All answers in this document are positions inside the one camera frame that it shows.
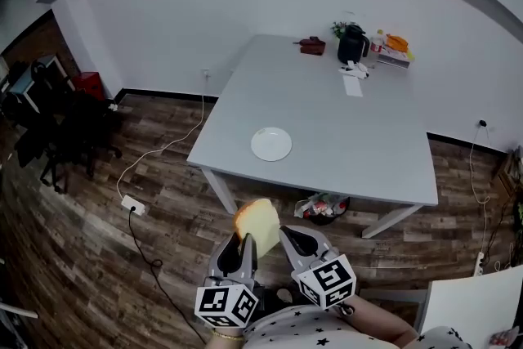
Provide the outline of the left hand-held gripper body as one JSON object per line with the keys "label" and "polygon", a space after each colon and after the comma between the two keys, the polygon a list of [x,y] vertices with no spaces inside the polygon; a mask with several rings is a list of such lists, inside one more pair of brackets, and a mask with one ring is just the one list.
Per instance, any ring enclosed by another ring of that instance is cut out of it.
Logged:
{"label": "left hand-held gripper body", "polygon": [[197,288],[194,314],[213,328],[244,328],[259,303],[253,278],[207,276]]}

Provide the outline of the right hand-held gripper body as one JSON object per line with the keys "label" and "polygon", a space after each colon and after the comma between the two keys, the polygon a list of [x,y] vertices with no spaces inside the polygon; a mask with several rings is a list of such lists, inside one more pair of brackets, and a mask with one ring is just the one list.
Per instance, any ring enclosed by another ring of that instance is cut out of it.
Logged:
{"label": "right hand-held gripper body", "polygon": [[299,291],[322,310],[339,305],[355,293],[356,276],[345,254],[312,262],[292,272]]}

